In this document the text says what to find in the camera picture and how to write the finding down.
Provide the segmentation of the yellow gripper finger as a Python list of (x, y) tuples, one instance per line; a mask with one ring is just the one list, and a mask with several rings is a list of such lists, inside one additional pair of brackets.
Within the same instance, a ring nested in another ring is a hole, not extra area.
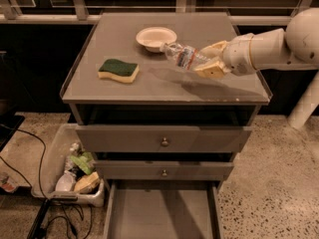
[(208, 79), (220, 79), (230, 72), (225, 64), (219, 59), (210, 60), (203, 65), (199, 65), (194, 68), (194, 71), (200, 77)]
[(200, 52), (209, 59), (222, 58), (223, 51), (227, 44), (227, 41), (220, 41), (202, 48)]

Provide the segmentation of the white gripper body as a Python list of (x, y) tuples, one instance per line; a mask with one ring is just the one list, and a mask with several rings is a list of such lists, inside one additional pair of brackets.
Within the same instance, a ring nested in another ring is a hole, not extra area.
[(222, 61), (235, 76), (252, 75), (256, 72), (251, 63), (250, 44), (253, 34), (235, 37), (226, 44), (222, 52)]

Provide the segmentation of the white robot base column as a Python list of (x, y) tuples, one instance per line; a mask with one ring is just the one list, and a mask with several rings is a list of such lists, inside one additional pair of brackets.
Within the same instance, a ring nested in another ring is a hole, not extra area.
[(306, 91), (287, 118), (288, 123), (299, 129), (305, 125), (313, 112), (319, 106), (319, 72), (308, 85)]

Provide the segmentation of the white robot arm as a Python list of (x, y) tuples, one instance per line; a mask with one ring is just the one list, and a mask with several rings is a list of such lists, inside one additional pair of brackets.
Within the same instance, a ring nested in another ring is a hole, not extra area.
[(319, 9), (310, 8), (291, 19), (286, 29), (237, 36), (200, 51), (208, 61), (194, 71), (203, 78), (227, 74), (246, 76), (258, 71), (317, 70), (319, 67)]

